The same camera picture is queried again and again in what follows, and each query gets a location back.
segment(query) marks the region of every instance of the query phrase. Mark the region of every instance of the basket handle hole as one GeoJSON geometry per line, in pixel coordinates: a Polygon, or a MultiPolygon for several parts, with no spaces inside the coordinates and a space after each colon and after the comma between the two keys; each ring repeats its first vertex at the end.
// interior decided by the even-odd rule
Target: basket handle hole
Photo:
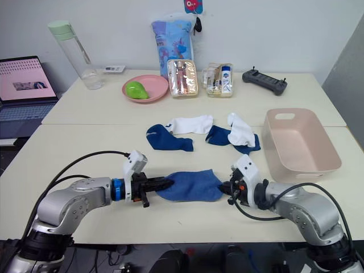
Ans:
{"type": "Polygon", "coordinates": [[[275,115],[275,119],[294,119],[296,114],[294,113],[280,113],[275,115]]]}

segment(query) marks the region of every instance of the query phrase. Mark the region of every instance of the pear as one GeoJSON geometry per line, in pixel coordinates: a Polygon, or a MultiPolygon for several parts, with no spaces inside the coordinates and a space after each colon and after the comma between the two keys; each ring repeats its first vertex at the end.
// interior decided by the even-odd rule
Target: pear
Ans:
{"type": "Polygon", "coordinates": [[[136,98],[138,100],[145,100],[149,98],[148,93],[144,86],[138,81],[131,81],[125,87],[126,94],[131,98],[136,98]]]}

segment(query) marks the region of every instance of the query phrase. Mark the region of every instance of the laptop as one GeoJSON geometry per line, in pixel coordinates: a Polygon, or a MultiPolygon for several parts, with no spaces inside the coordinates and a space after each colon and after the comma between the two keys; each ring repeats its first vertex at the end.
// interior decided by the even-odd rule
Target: laptop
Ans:
{"type": "Polygon", "coordinates": [[[0,60],[0,139],[30,137],[57,101],[37,56],[0,60]]]}

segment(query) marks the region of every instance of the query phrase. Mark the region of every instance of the plastic bag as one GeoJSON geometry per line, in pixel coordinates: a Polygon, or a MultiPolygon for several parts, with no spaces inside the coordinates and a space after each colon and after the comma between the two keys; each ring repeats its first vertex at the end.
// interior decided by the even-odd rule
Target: plastic bag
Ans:
{"type": "Polygon", "coordinates": [[[202,86],[211,97],[229,98],[233,95],[233,65],[210,63],[202,71],[202,86]]]}
{"type": "Polygon", "coordinates": [[[198,94],[197,72],[191,60],[168,61],[169,89],[175,98],[195,97],[198,94]]]}
{"type": "Polygon", "coordinates": [[[160,75],[168,79],[167,61],[171,59],[192,59],[192,24],[186,20],[155,21],[152,23],[159,55],[160,75]]]}

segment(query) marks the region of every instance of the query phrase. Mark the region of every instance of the blue plastic bag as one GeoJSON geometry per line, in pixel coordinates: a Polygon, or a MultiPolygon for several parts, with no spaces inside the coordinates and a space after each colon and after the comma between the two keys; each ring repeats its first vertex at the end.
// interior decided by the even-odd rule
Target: blue plastic bag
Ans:
{"type": "Polygon", "coordinates": [[[192,24],[185,20],[174,22],[155,21],[152,23],[157,43],[160,75],[168,79],[167,61],[172,59],[192,59],[189,32],[192,24]]]}

